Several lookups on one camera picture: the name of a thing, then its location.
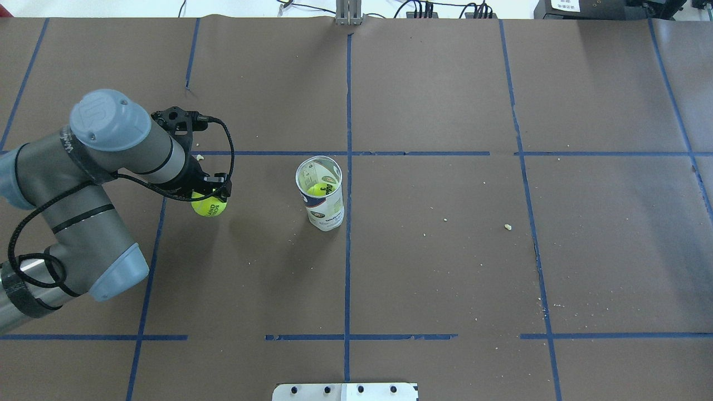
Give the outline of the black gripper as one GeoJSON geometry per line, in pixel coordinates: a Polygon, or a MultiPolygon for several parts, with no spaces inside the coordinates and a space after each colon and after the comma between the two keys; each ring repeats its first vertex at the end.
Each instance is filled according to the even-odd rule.
{"type": "Polygon", "coordinates": [[[198,202],[207,195],[227,202],[232,194],[229,173],[205,173],[195,157],[188,157],[178,175],[167,183],[167,193],[176,196],[180,202],[198,202]]]}

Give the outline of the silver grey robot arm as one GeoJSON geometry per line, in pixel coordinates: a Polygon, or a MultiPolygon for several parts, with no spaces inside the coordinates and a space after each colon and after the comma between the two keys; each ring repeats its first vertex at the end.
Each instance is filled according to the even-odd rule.
{"type": "Polygon", "coordinates": [[[2,200],[28,211],[2,262],[2,334],[90,295],[104,302],[150,268],[104,185],[137,183],[179,202],[231,195],[234,167],[209,175],[191,154],[193,134],[214,116],[181,107],[148,113],[127,95],[97,89],[67,125],[2,155],[2,200]]]}

